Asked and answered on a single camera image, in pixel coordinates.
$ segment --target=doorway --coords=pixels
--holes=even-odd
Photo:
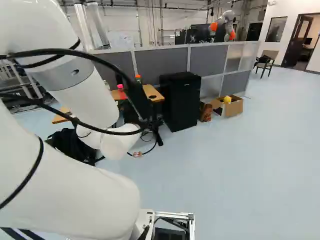
[[[319,40],[320,13],[300,14],[281,67],[305,71]]]
[[[262,24],[262,22],[250,23],[246,41],[259,41]]]

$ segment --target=black cabinet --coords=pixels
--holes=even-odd
[[[191,72],[161,75],[163,119],[171,132],[197,125],[201,77]]]

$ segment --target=computer monitor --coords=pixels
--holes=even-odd
[[[310,45],[311,42],[312,42],[312,38],[311,38],[311,37],[307,37],[307,38],[305,39],[305,41],[304,41],[304,44],[305,44],[305,45]]]

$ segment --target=bag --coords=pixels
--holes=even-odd
[[[102,159],[96,159],[97,150],[82,142],[76,129],[63,128],[56,131],[47,137],[46,142],[68,157],[91,166],[95,166],[95,163]]]
[[[255,66],[257,66],[257,64],[265,64],[265,63],[269,63],[270,61],[271,61],[271,57],[269,57],[267,55],[263,55],[261,57],[257,57],[253,68],[255,68]]]

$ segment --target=cardboard box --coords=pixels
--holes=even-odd
[[[231,97],[230,103],[224,103],[224,96],[218,97],[210,102],[216,114],[228,118],[241,114],[244,111],[244,100],[235,95],[229,96]]]
[[[213,108],[210,103],[204,103],[202,101],[200,102],[199,120],[201,122],[210,122],[212,112],[213,112]]]

